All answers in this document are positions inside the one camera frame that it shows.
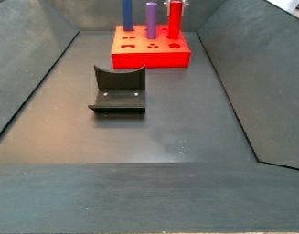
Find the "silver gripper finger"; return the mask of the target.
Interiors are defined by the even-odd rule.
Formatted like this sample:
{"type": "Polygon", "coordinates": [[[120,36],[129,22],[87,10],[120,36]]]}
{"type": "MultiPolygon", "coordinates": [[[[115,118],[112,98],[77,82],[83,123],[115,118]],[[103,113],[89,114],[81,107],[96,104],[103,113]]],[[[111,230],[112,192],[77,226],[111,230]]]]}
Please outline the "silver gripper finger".
{"type": "Polygon", "coordinates": [[[169,15],[169,4],[171,4],[171,0],[164,0],[164,7],[165,7],[167,16],[169,15]]]}
{"type": "Polygon", "coordinates": [[[189,0],[181,0],[181,3],[183,3],[183,8],[184,8],[189,5],[189,0]]]}

